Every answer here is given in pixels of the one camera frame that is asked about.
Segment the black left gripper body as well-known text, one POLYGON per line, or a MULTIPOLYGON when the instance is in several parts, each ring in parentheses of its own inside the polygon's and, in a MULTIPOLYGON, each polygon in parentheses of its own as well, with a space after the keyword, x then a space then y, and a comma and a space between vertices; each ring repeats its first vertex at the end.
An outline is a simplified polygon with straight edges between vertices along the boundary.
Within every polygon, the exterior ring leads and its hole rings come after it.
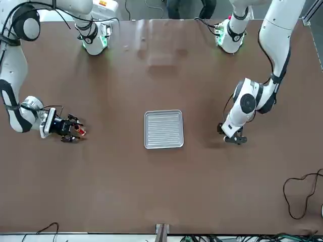
POLYGON ((244 137, 243 136, 243 127, 237 127, 227 123, 219 123, 217 126, 218 133, 225 135, 228 138, 233 137, 244 137))

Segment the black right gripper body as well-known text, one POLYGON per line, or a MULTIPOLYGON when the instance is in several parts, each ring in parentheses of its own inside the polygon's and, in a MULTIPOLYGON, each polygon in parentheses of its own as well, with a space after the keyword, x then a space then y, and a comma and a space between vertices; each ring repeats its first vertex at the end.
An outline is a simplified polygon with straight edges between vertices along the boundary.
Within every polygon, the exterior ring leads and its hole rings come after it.
POLYGON ((70 134, 71 122, 68 119, 62 119, 55 117, 51 122, 51 133, 56 133, 60 136, 66 136, 70 134))

